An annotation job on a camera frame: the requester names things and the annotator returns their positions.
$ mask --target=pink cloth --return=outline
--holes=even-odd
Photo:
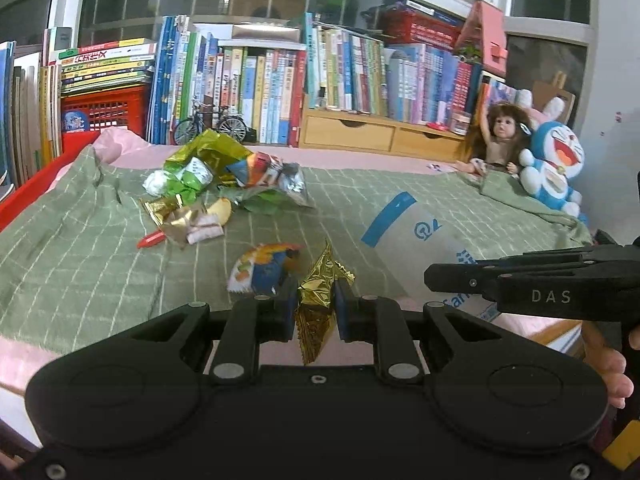
[[[141,139],[124,128],[107,128],[94,142],[98,158],[105,164],[116,168],[149,169],[160,168],[164,160],[172,155],[178,146],[157,146]],[[310,168],[326,170],[380,170],[398,171],[401,173],[438,174],[441,171],[454,171],[441,162],[435,163],[419,158],[403,156],[376,155],[373,153],[344,152],[334,150],[299,150],[282,146],[256,146],[254,151],[267,152],[279,156],[283,160],[297,162]],[[50,189],[53,189],[60,178],[68,171],[65,166],[58,172]],[[406,310],[420,310],[421,307],[408,298],[399,303]],[[516,316],[502,314],[496,321],[511,332],[530,336],[558,322],[557,319],[542,317]],[[52,352],[35,346],[9,341],[0,336],[0,384],[16,390],[24,390],[34,373],[57,356]],[[264,343],[260,348],[262,364],[301,365],[302,357],[297,336],[288,343]],[[316,365],[356,365],[373,362],[371,345],[367,343],[343,343],[337,330],[334,330],[325,345]]]

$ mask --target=bed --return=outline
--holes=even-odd
[[[188,301],[231,307],[226,279],[235,260],[258,243],[304,246],[311,263],[329,240],[337,260],[356,274],[354,291],[396,298],[419,308],[359,242],[364,230],[400,190],[438,208],[468,241],[476,258],[579,245],[588,234],[481,196],[445,166],[428,161],[348,152],[260,148],[305,166],[314,208],[279,216],[237,211],[226,235],[185,250],[170,244],[139,251],[155,230],[138,205],[142,181],[175,146],[151,146],[108,128],[58,173],[50,191],[0,232],[0,383],[21,392],[29,378],[60,354],[89,345]],[[212,192],[206,202],[215,199]],[[578,322],[501,315],[495,324],[566,350]],[[301,364],[294,339],[265,344],[262,363]],[[366,364],[366,344],[344,344],[333,333],[317,364]]]

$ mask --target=wooden drawer box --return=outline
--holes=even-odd
[[[449,132],[443,132],[443,136],[439,136],[437,134],[398,128],[391,144],[391,155],[455,162],[457,160],[456,152],[461,140],[449,137],[450,135],[452,134]]]
[[[388,153],[393,136],[393,126],[386,124],[307,116],[301,144],[310,148]]]

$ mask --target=doraemon plush toy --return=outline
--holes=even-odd
[[[580,216],[582,195],[569,186],[569,180],[584,165],[584,150],[578,137],[564,124],[540,124],[531,136],[530,150],[520,152],[520,182],[533,198],[551,209]]]

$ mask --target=brown hair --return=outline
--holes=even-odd
[[[528,148],[530,143],[529,136],[520,126],[523,124],[531,130],[529,115],[519,106],[508,102],[500,102],[492,105],[487,112],[487,122],[489,123],[489,130],[492,136],[494,135],[495,121],[500,117],[510,117],[516,123],[516,133],[513,139],[511,139],[511,150],[508,162],[518,164],[520,152]],[[464,160],[465,162],[468,162],[472,158],[486,158],[486,144],[482,138],[480,124],[473,124],[469,128],[465,140],[458,150],[458,155],[460,156],[460,160]]]

